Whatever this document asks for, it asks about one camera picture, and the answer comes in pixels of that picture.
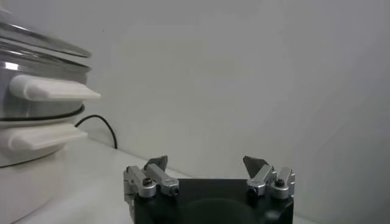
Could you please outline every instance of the black cable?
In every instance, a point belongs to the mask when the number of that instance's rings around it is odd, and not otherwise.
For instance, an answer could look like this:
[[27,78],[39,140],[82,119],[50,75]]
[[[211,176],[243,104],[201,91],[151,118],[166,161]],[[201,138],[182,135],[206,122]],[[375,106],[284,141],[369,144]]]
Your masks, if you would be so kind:
[[111,135],[112,135],[112,138],[114,140],[114,149],[118,149],[118,142],[116,141],[116,135],[115,135],[115,132],[114,130],[111,128],[111,125],[107,122],[107,120],[100,116],[100,115],[97,115],[97,114],[92,114],[92,115],[89,115],[87,117],[84,117],[83,119],[79,120],[77,124],[75,124],[74,126],[77,128],[78,126],[80,126],[80,124],[82,124],[84,121],[90,119],[90,118],[93,118],[93,117],[97,117],[99,118],[100,120],[102,120],[106,126],[108,127],[108,129],[110,130],[111,132]]

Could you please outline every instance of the white table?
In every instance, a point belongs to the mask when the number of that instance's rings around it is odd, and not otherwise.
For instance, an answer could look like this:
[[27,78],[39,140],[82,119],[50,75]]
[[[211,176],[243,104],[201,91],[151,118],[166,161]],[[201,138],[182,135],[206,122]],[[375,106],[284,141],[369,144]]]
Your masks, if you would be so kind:
[[[123,170],[146,161],[92,140],[70,143],[67,172],[57,196],[16,224],[131,224],[123,200]],[[186,176],[168,170],[173,177]],[[294,217],[296,224],[314,224]]]

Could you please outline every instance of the pot handle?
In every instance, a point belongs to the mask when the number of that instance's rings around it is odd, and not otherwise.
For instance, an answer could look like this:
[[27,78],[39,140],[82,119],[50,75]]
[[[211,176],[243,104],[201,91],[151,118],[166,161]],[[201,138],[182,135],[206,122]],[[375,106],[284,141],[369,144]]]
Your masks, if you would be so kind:
[[0,131],[0,147],[12,151],[38,150],[87,136],[87,133],[69,123],[6,128]]
[[30,101],[81,101],[101,96],[78,82],[31,75],[14,77],[10,82],[10,90],[13,95]]

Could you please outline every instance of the screw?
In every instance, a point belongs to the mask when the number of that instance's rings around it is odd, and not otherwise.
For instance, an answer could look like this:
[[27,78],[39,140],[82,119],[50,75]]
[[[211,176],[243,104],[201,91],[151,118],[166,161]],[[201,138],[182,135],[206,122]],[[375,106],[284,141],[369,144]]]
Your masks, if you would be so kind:
[[142,181],[142,185],[143,185],[143,186],[148,186],[148,185],[150,185],[151,183],[152,183],[152,180],[151,180],[149,177],[145,178],[145,179]]
[[169,191],[169,193],[172,195],[172,196],[176,196],[179,194],[179,189],[176,188],[176,187],[172,187],[171,190]]
[[250,188],[247,192],[247,195],[249,198],[257,198],[258,195],[257,195],[257,191],[253,188]]
[[276,179],[275,180],[275,187],[284,187],[285,186],[285,181],[282,179]]

